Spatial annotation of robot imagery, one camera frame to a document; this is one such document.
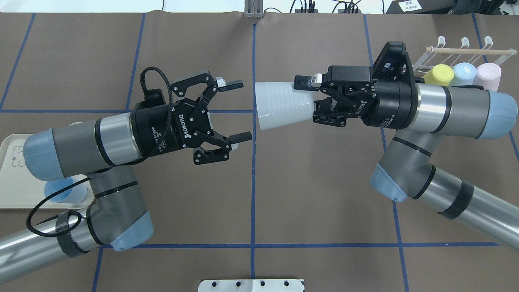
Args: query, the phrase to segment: metal plate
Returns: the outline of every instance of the metal plate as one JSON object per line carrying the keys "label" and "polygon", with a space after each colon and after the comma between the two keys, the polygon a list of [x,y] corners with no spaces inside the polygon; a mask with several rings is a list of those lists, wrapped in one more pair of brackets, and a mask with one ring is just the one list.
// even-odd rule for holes
{"label": "metal plate", "polygon": [[257,280],[204,280],[198,292],[304,292],[305,280],[257,279]]}

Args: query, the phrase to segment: wooden dowel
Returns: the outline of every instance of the wooden dowel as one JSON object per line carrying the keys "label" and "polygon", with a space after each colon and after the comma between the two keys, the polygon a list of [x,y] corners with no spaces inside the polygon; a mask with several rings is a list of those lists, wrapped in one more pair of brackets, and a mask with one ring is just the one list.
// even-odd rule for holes
{"label": "wooden dowel", "polygon": [[510,54],[511,50],[483,50],[483,49],[449,49],[449,48],[426,48],[426,52],[436,52],[440,54],[467,54],[467,55],[507,55],[515,56],[517,51],[514,50]]}

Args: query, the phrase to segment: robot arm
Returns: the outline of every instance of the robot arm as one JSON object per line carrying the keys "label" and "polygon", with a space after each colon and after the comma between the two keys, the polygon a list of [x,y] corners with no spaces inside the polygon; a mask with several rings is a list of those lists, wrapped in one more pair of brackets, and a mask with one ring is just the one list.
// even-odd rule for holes
{"label": "robot arm", "polygon": [[315,123],[344,127],[358,117],[367,126],[397,129],[371,176],[375,190],[397,202],[408,196],[423,201],[519,251],[519,208],[429,164],[444,135],[506,135],[517,117],[511,96],[424,84],[399,42],[388,42],[373,67],[330,66],[325,74],[297,75],[294,89],[329,95],[314,101]]}
{"label": "robot arm", "polygon": [[[24,146],[29,171],[43,181],[89,174],[118,165],[135,164],[150,156],[184,148],[193,148],[195,164],[229,159],[239,142],[252,139],[250,132],[229,137],[217,133],[211,124],[207,105],[218,91],[243,87],[241,81],[226,83],[202,71],[169,85],[178,96],[166,104],[160,89],[146,88],[146,69],[141,74],[144,101],[131,113],[50,129],[30,136]],[[187,89],[205,83],[207,87],[197,100],[184,98]],[[208,142],[218,147],[207,151]]]}
{"label": "robot arm", "polygon": [[[144,75],[149,70],[159,72],[168,85],[168,104],[160,89],[146,88]],[[197,100],[184,98],[189,87],[200,83],[207,86]],[[40,235],[23,230],[0,239],[0,283],[100,245],[123,251],[149,239],[153,225],[130,165],[184,148],[193,148],[195,164],[226,161],[239,142],[252,139],[250,132],[229,137],[217,133],[207,108],[218,91],[241,88],[241,81],[226,83],[202,71],[170,85],[159,69],[150,67],[141,74],[141,86],[144,101],[131,113],[50,129],[27,139],[25,161],[36,178],[85,174],[95,204],[38,224],[34,232]],[[176,102],[172,93],[178,96]],[[217,149],[203,149],[204,142]]]}
{"label": "robot arm", "polygon": [[388,42],[373,67],[330,66],[325,74],[294,79],[294,89],[329,95],[314,102],[315,123],[344,127],[346,119],[359,117],[382,128],[478,139],[506,135],[517,117],[515,100],[469,87],[424,84],[400,42]]}

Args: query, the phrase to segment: black velcro strap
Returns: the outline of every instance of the black velcro strap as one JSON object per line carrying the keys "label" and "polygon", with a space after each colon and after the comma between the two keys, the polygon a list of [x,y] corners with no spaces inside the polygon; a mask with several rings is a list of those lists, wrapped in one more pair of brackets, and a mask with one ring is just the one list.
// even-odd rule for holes
{"label": "black velcro strap", "polygon": [[97,237],[95,231],[94,231],[94,227],[92,225],[92,217],[90,216],[90,208],[92,208],[92,206],[88,207],[87,209],[87,226],[88,226],[88,231],[90,231],[90,235],[92,235],[92,238],[94,239],[95,243],[99,244],[99,245],[104,245],[104,243],[99,240],[99,237]]}
{"label": "black velcro strap", "polygon": [[398,137],[393,137],[393,141],[396,141],[398,143],[402,143],[402,144],[406,145],[407,147],[411,147],[414,150],[419,151],[420,153],[427,155],[428,157],[431,157],[431,155],[432,155],[431,152],[425,150],[424,148],[422,148],[420,146],[414,145],[411,142],[405,141],[404,139],[401,139],[401,138],[398,138]]}
{"label": "black velcro strap", "polygon": [[123,184],[123,185],[120,185],[116,188],[113,188],[113,189],[109,189],[108,191],[104,191],[102,193],[99,193],[99,194],[95,194],[94,197],[95,198],[101,198],[101,197],[104,197],[104,196],[107,196],[107,195],[110,195],[110,194],[113,194],[115,192],[118,192],[118,191],[122,191],[124,189],[127,189],[129,187],[132,187],[134,185],[137,185],[137,181],[133,181],[133,182],[129,182],[129,183],[126,183],[126,184]]}
{"label": "black velcro strap", "polygon": [[465,209],[467,209],[469,206],[473,194],[474,185],[468,181],[461,180],[461,187],[452,205],[447,208],[447,210],[438,212],[438,214],[443,215],[447,219],[451,220],[458,218],[458,216],[460,216],[461,213],[463,213],[463,211],[465,211]]}
{"label": "black velcro strap", "polygon": [[443,88],[443,91],[445,92],[445,98],[446,98],[447,104],[445,105],[445,113],[443,114],[442,122],[440,123],[438,128],[436,128],[436,130],[431,132],[433,134],[441,131],[443,129],[443,127],[445,126],[445,124],[447,124],[447,120],[449,119],[449,116],[450,116],[450,109],[453,106],[453,101],[452,101],[452,96],[450,95],[450,91],[445,86],[442,86],[442,88]]}
{"label": "black velcro strap", "polygon": [[416,196],[413,197],[413,199],[417,200],[425,193],[425,190],[431,184],[431,181],[434,178],[435,174],[436,174],[436,166],[433,165],[432,169],[431,169],[431,173],[429,174],[429,177],[427,178],[427,181],[424,183],[424,186],[421,188],[421,190],[418,192],[418,194],[416,194]]}
{"label": "black velcro strap", "polygon": [[[58,215],[58,218],[56,219],[56,232],[60,232],[69,228],[69,217],[69,212],[63,212]],[[79,248],[77,243],[72,240],[70,232],[60,235],[56,238],[58,239],[58,244],[60,245],[61,250],[71,258],[88,253],[88,251],[84,251]]]}
{"label": "black velcro strap", "polygon": [[110,160],[108,154],[106,153],[106,150],[104,149],[103,141],[101,140],[101,119],[95,122],[95,142],[98,146],[99,153],[103,157],[104,161],[110,166],[117,166]]}

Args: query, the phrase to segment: cup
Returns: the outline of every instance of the cup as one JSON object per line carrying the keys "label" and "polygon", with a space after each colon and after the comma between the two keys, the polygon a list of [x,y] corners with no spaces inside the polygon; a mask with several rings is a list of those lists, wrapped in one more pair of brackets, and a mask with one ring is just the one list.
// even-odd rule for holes
{"label": "cup", "polygon": [[286,126],[312,118],[313,94],[289,82],[257,82],[256,107],[261,130]]}
{"label": "cup", "polygon": [[453,68],[454,78],[449,86],[472,85],[476,77],[476,67],[471,63],[459,63]]}
{"label": "cup", "polygon": [[450,66],[438,64],[424,75],[427,84],[448,86],[454,78],[454,71]]}
{"label": "cup", "polygon": [[[70,186],[71,184],[78,182],[76,178],[67,177],[65,179],[57,179],[47,181],[43,192],[45,197]],[[66,190],[61,194],[50,199],[51,202],[55,203],[67,203],[67,204],[79,204],[87,198],[87,187],[84,184],[77,185],[72,189]]]}
{"label": "cup", "polygon": [[497,91],[501,80],[501,67],[494,63],[485,63],[477,67],[473,85],[481,85],[485,89]]}

